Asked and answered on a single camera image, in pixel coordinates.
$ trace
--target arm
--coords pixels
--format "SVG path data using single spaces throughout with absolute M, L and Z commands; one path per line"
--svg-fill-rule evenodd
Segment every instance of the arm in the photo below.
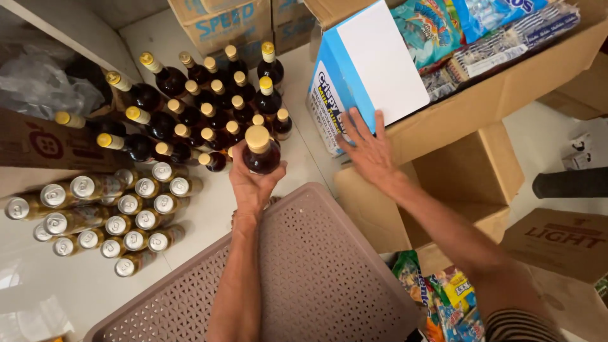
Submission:
M 343 123 L 355 147 L 337 140 L 353 160 L 357 172 L 377 186 L 420 223 L 439 249 L 467 275 L 475 287 L 479 311 L 487 318 L 501 309 L 517 308 L 551 319 L 528 276 L 488 236 L 461 215 L 431 197 L 392 163 L 384 118 L 376 112 L 375 138 L 357 109 L 350 110 L 354 124 Z
M 277 182 L 285 176 L 287 163 L 269 175 L 249 172 L 242 159 L 245 141 L 233 148 L 230 182 L 237 198 L 230 254 L 213 302 L 209 342 L 258 341 L 260 339 L 260 269 L 258 224 L 264 205 Z

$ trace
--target brown plastic basket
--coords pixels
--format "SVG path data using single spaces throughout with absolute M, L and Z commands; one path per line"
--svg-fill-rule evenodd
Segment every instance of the brown plastic basket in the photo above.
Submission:
M 95 325 L 85 342 L 202 341 L 231 234 Z M 261 340 L 404 341 L 420 311 L 331 195 L 308 183 L 260 226 Z

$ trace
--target blue and white box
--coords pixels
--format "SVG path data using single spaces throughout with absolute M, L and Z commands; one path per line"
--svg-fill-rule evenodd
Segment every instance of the blue and white box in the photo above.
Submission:
M 346 133 L 341 114 L 349 108 L 357 107 L 375 133 L 375 110 L 383 111 L 389 125 L 428 103 L 429 95 L 384 0 L 323 33 L 306 106 L 333 156 L 343 153 L 335 136 Z

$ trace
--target hand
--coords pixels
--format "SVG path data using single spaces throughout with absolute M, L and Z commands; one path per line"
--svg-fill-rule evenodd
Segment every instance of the hand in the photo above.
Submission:
M 229 178 L 234 196 L 237 198 L 237 216 L 254 216 L 259 220 L 272 190 L 287 172 L 287 162 L 281 164 L 268 175 L 251 173 L 243 162 L 245 140 L 232 147 L 232 170 Z
M 367 128 L 357 108 L 350 108 L 349 113 L 343 114 L 342 123 L 346 132 L 355 146 L 349 144 L 342 134 L 336 136 L 340 148 L 352 159 L 354 168 L 369 183 L 383 189 L 390 186 L 391 180 L 401 172 L 397 170 L 391 158 L 389 140 L 384 130 L 384 116 L 382 111 L 377 110 L 376 116 L 376 138 Z

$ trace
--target striped shirt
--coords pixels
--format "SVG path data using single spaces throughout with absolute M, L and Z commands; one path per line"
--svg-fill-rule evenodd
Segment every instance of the striped shirt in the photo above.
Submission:
M 486 341 L 566 342 L 555 324 L 532 313 L 505 309 L 484 321 Z

